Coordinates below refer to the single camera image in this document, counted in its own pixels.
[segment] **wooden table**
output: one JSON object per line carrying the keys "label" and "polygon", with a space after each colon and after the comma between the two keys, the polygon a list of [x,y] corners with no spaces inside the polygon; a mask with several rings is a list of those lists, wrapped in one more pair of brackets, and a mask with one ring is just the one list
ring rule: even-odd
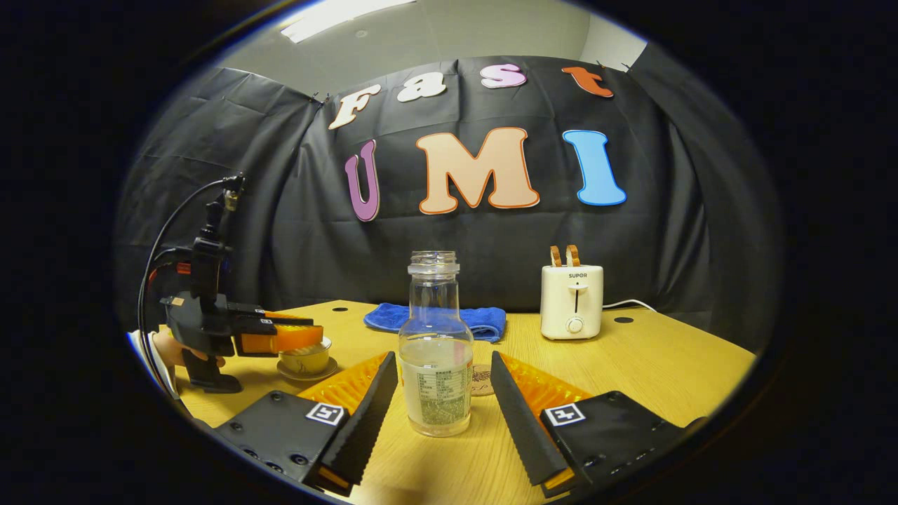
{"label": "wooden table", "polygon": [[[346,311],[334,311],[346,307]],[[376,305],[335,301],[283,311],[311,317],[332,341],[330,355],[345,369],[386,350],[395,333],[367,328]],[[616,323],[616,317],[632,318]],[[474,363],[498,350],[594,394],[619,390],[672,424],[711,414],[748,371],[754,355],[732,343],[645,308],[605,310],[602,332],[590,341],[549,341],[539,314],[509,314],[501,341],[474,342]],[[277,359],[227,358],[223,372],[240,379],[238,394],[207,394],[177,367],[181,398],[197,418],[217,427],[273,389],[298,394],[311,383],[282,377]],[[471,398],[471,426],[432,439],[408,424],[402,387],[396,388],[361,485],[348,501],[367,504],[544,503],[531,486],[496,396]]]}

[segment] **ceiling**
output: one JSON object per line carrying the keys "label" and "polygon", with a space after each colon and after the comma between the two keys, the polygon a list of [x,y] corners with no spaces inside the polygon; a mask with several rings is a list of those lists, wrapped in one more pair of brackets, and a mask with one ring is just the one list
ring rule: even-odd
{"label": "ceiling", "polygon": [[[492,55],[581,59],[595,17],[556,0],[418,0],[343,22],[298,44],[280,33],[282,22],[274,23],[217,64],[309,95],[317,92],[322,99],[380,75],[441,60]],[[358,37],[359,31],[366,35]],[[636,56],[644,46],[637,47]]]}

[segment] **blue letter i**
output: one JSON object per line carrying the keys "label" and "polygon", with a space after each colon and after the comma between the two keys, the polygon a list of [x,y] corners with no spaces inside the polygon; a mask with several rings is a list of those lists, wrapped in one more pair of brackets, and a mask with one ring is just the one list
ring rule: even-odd
{"label": "blue letter i", "polygon": [[580,171],[583,172],[583,189],[577,198],[586,205],[617,205],[627,199],[627,193],[614,181],[612,166],[605,153],[608,137],[597,131],[571,129],[561,135],[574,146]]}

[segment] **letter m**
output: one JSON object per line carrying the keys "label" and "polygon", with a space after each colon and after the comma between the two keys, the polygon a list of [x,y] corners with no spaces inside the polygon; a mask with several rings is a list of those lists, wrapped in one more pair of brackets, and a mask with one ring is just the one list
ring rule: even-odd
{"label": "letter m", "polygon": [[495,189],[489,204],[496,208],[532,207],[540,194],[530,186],[524,162],[521,128],[495,128],[483,140],[476,157],[451,133],[422,137],[415,144],[427,155],[427,198],[418,208],[425,214],[445,214],[458,208],[458,199],[449,194],[449,179],[455,183],[468,207],[476,208],[483,199],[489,176]]}

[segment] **yellow cup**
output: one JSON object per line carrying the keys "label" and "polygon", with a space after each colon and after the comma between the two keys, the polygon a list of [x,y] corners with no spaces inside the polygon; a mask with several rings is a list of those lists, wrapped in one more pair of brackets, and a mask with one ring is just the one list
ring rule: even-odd
{"label": "yellow cup", "polygon": [[310,376],[320,374],[330,360],[330,339],[321,337],[321,343],[309,347],[279,352],[280,360],[290,371]]}

